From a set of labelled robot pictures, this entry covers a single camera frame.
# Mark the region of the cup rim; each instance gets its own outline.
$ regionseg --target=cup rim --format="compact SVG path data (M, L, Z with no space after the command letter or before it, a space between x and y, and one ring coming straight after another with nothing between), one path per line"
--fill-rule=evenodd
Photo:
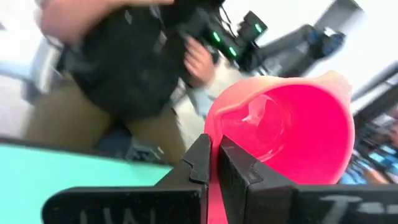
M277 88L282 88L282 87L291 86L291 85L310 86L310 87L314 87L318 90L328 93L340 106L340 108L345 116L346 124L348 124L348 128L349 128L349 130L348 130L349 137L348 137L348 142L347 142L346 148L350 149L350 150L346 151L346 154L342 161L342 166L339 167L339 169L335 173L335 176L330 179L329 183L323 183L323 184L336 184L339 181L339 179L341 178L341 176L343 175L346 167L348 166L352 151L354 149L354 138L355 138L354 119L353 119L353 116L352 116L349 108L346 108L344 106L343 102L341 102L336 97L335 94L333 94L330 90L328 90L327 88L325 88L321 85L317 85L316 83L310 82L308 80L295 80L294 82L276 83L276 84L270 85L267 88L263 88L258 91L254 91L253 93L249 94L247 97L244 97L241 101L234 103L232 105L228 105L224 108L220 108L219 110L215 111L215 113L213 115L213 120L212 120L213 129L214 129L213 134L215 135L216 139L222 138L223 132L222 132L221 117L224 114L232 112L233 110L240 110L241 108L243 108L244 106L247 105L247 102L252 101L253 99L255 99L256 97L258 97L261 94L264 94L271 90L275 90Z

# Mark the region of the person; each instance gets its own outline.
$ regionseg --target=person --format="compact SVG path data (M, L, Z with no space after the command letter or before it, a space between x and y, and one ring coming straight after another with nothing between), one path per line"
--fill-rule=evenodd
M387 115L394 119L394 123L389 130L389 137L392 145L398 148L398 106L390 110Z
M126 6L147 6L136 7L136 11L141 13L149 6L171 4L173 0L42 0L39 26L45 35L56 37L70 46L71 54L66 61L73 63L67 66L67 82L34 102L24 139L95 154L93 146L115 119L121 119L134 139L156 146L163 161L176 164L185 154L186 147L171 106L164 102L159 116L135 119L131 114L143 108L131 106L134 97L131 92L139 87L137 83L124 82L124 78L139 71L137 67L140 64L152 61L148 60L150 56L145 50L154 45L148 39L157 40L161 28L142 28L141 22L132 24L137 27L129 26L134 15L127 11L123 16L127 22L123 25L108 19L113 12ZM139 32L127 35L127 30L135 28ZM109 37L112 42L98 42L94 38L96 35ZM211 83L215 75L211 54L192 37L187 39L183 64L189 71L188 84L192 88L202 88ZM105 77L106 83L112 85L87 82L99 76Z

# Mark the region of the cable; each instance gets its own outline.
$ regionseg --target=cable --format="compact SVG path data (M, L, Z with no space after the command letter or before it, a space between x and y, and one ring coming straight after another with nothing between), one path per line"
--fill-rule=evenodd
M218 16L218 19L220 20L221 23L224 23L224 24L228 27L229 32L231 33L231 35L232 35L233 37L236 37L236 34L234 33L234 31L232 30L232 27L231 27L231 24L232 24L231 19L229 19L229 16L228 16L228 14L226 13L224 7L221 6L220 8L221 8L221 10L223 11L223 13L224 13L224 15L225 15L227 21L225 21L225 20L222 18L221 13L220 13L220 10L218 11L218 15L217 15L217 16Z
M252 47L254 49L255 60L252 59L249 62L249 64L246 64L246 69L245 70L247 70L247 71L248 70L255 70L262 76L267 75L268 71L267 71L267 68L264 66L264 60L265 59L263 59L261 57L260 52L257 50L259 48L259 46L257 45L257 43L255 41L252 41L251 45L252 45ZM259 64L259 66L253 68L253 64Z
M63 46L62 46L62 45L55 43L55 42L51 39L51 37L49 37L49 36L46 36L46 35L45 35L44 37L45 37L47 43L48 43L50 46L54 47L55 49L57 49L57 50L59 50L59 51L62 51L62 49L63 49Z

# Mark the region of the green light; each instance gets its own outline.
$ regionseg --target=green light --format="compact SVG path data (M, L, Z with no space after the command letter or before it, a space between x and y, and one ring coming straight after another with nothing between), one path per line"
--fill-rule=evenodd
M262 32L261 26L259 24L254 25L258 32Z
M221 39L216 32L213 32L213 37L217 40L217 42L221 42Z
M229 47L229 51L231 52L232 55L234 55L234 57L236 56L236 52L232 47Z

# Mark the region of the khaki pants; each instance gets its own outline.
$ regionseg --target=khaki pants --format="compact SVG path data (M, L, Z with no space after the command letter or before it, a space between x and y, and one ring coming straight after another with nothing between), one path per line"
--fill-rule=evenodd
M93 146L111 126L114 118L94 105L73 81L68 81L34 103L24 139L95 154ZM161 159L176 164L185 154L185 144L171 108L156 118L125 122L134 139L159 146Z

